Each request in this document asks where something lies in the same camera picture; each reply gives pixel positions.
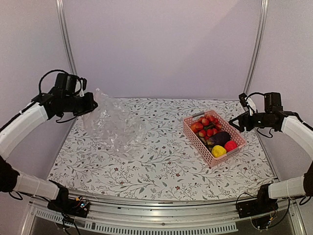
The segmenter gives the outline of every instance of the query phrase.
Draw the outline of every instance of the yellow bell pepper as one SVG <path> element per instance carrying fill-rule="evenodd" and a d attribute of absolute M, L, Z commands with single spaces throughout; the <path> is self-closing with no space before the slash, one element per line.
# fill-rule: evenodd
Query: yellow bell pepper
<path fill-rule="evenodd" d="M 227 153 L 226 149 L 224 149 L 222 146 L 220 145 L 215 145 L 212 148 L 212 154 L 215 158 L 220 157 L 221 155 L 224 155 L 225 153 Z"/>

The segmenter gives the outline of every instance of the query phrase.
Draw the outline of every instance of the basket handle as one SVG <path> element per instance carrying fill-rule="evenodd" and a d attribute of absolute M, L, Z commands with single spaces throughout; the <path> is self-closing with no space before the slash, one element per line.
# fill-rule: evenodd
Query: basket handle
<path fill-rule="evenodd" d="M 200 112 L 200 113 L 197 113 L 197 114 L 194 114 L 192 115 L 192 118 L 195 118 L 195 117 L 198 117 L 198 116 L 201 116 L 201 115 L 204 115 L 204 112 Z"/>
<path fill-rule="evenodd" d="M 240 148 L 237 147 L 237 148 L 235 148 L 235 149 L 229 151 L 228 153 L 226 153 L 226 155 L 230 155 L 230 154 L 233 154 L 233 153 L 237 153 L 239 150 L 240 150 Z"/>

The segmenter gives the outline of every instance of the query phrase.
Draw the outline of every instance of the plastic basket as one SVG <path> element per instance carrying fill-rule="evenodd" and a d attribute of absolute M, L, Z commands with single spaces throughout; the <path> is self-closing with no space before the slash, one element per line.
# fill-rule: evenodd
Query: plastic basket
<path fill-rule="evenodd" d="M 235 141 L 238 145 L 237 148 L 233 149 L 232 151 L 215 158 L 211 154 L 211 152 L 205 147 L 205 145 L 202 143 L 202 141 L 196 136 L 196 134 L 190 129 L 190 126 L 198 121 L 198 116 L 205 116 L 205 115 L 212 115 L 213 117 L 217 118 L 220 121 L 220 124 L 222 125 L 222 131 L 227 131 L 230 136 L 231 140 Z M 190 117 L 186 117 L 183 119 L 183 130 L 185 135 L 189 138 L 189 140 L 193 143 L 193 145 L 198 149 L 198 151 L 201 153 L 205 161 L 208 163 L 209 166 L 215 166 L 219 163 L 222 163 L 229 159 L 231 156 L 236 154 L 238 151 L 240 151 L 241 148 L 243 148 L 246 145 L 246 140 L 238 133 L 238 131 L 233 128 L 231 125 L 228 124 L 227 121 L 225 121 L 220 115 L 218 115 L 214 110 L 209 110 L 206 112 L 201 112 L 198 114 L 195 114 Z"/>

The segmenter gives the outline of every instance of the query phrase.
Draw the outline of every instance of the perforated metal strip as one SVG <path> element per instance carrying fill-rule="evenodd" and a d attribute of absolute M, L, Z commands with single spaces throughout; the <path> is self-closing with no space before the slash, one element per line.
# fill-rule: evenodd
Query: perforated metal strip
<path fill-rule="evenodd" d="M 57 212 L 45 211 L 37 208 L 35 215 L 52 222 L 62 224 L 63 217 Z M 179 229 L 131 228 L 107 225 L 97 221 L 86 221 L 85 223 L 77 222 L 76 224 L 81 229 L 109 235 L 218 235 L 238 231 L 236 223 Z"/>

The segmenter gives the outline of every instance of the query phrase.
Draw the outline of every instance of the vertical metal post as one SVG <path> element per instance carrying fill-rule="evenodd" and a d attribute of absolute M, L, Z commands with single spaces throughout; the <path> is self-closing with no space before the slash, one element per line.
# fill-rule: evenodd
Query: vertical metal post
<path fill-rule="evenodd" d="M 64 49 L 67 55 L 67 62 L 69 65 L 70 72 L 74 75 L 77 75 L 76 66 L 72 54 L 72 50 L 69 43 L 69 36 L 67 31 L 67 23 L 65 18 L 65 12 L 64 12 L 64 6 L 63 6 L 63 0 L 56 0 L 57 4 L 57 12 L 58 12 L 58 18 L 60 23 L 60 29 L 64 44 Z"/>
<path fill-rule="evenodd" d="M 256 67 L 257 60 L 258 60 L 258 56 L 259 56 L 259 52 L 260 52 L 260 48 L 261 48 L 261 43 L 262 43 L 262 38 L 263 38 L 263 33 L 264 33 L 264 28 L 265 28 L 265 23 L 266 23 L 267 13 L 268 13 L 268 0 L 262 0 L 259 26 L 258 26 L 258 33 L 257 33 L 257 37 L 255 40 L 254 51 L 253 51 L 253 55 L 252 55 L 252 59 L 251 59 L 251 63 L 250 63 L 249 71 L 248 71 L 248 76 L 247 76 L 245 87 L 244 87 L 244 93 L 246 93 L 246 94 L 249 92 L 249 89 L 250 89 L 250 86 L 252 83 L 252 79 L 253 79 L 253 75 L 254 75 L 254 70 Z"/>

